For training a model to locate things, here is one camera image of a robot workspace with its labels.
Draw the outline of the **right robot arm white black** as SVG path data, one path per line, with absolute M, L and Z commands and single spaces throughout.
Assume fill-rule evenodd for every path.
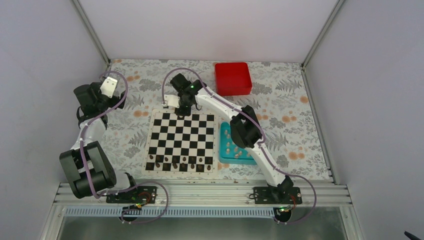
M 193 105 L 207 107 L 229 121 L 231 140 L 247 150 L 265 176 L 271 198 L 278 204 L 290 199 L 290 189 L 294 186 L 291 178 L 282 173 L 265 145 L 265 134 L 254 109 L 231 103 L 212 91 L 200 79 L 191 82 L 181 73 L 170 80 L 177 95 L 164 95 L 163 104 L 174 107 L 178 116 L 191 114 Z

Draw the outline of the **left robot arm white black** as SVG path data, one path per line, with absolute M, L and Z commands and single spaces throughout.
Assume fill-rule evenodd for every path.
M 59 155 L 59 161 L 78 199 L 107 191 L 119 192 L 124 201 L 131 203 L 139 197 L 139 188 L 127 172 L 114 170 L 100 141 L 108 128 L 107 111 L 122 109 L 124 94 L 114 94 L 118 81 L 107 77 L 103 82 L 84 84 L 74 89 L 80 106 L 76 111 L 79 134 L 75 144 Z

